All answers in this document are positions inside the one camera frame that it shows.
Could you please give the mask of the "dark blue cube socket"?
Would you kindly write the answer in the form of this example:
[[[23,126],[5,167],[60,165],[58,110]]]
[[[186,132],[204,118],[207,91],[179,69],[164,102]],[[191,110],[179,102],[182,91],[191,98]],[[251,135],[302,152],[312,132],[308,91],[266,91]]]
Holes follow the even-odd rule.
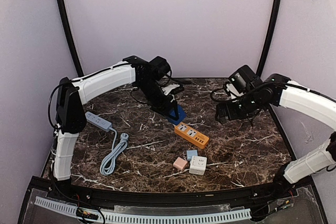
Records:
[[[178,120],[177,121],[171,121],[168,117],[165,117],[170,123],[173,125],[179,125],[186,117],[186,113],[183,110],[183,108],[178,104]]]

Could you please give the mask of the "orange power strip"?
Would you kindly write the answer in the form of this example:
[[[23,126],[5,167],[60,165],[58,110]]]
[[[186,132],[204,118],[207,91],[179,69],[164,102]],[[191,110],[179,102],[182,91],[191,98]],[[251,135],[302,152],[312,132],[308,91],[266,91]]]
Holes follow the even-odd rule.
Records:
[[[208,136],[200,133],[183,122],[174,127],[174,132],[201,149],[204,149],[209,143]]]

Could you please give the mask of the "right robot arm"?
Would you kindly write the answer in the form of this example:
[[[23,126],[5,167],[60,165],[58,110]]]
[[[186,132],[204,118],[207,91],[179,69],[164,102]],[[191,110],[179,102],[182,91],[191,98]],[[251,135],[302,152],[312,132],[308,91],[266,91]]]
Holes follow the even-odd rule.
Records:
[[[224,83],[222,90],[231,98],[216,98],[216,90],[210,94],[211,100],[217,103],[215,119],[221,123],[251,120],[259,111],[272,105],[305,116],[330,131],[330,135],[308,153],[280,167],[274,176],[274,184],[268,187],[271,199],[280,199],[287,193],[288,185],[303,178],[323,170],[335,171],[335,99],[280,74],[272,74],[266,80],[261,80],[257,76],[244,76],[236,72]]]

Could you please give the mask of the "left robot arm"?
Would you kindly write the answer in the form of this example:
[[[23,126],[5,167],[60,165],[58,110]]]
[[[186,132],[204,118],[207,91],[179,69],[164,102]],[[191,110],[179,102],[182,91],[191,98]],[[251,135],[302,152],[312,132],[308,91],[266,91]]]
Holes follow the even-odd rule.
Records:
[[[175,100],[175,95],[182,92],[184,86],[178,80],[173,84],[160,83],[163,77],[170,77],[170,71],[167,60],[160,56],[151,61],[129,56],[92,74],[60,80],[52,91],[57,94],[57,101],[56,121],[51,122],[51,126],[57,136],[53,176],[58,182],[54,184],[53,191],[61,200],[69,201],[74,197],[74,189],[63,180],[71,177],[74,146],[87,123],[83,106],[106,92],[131,84],[143,93],[152,111],[178,125],[185,118],[185,112]]]

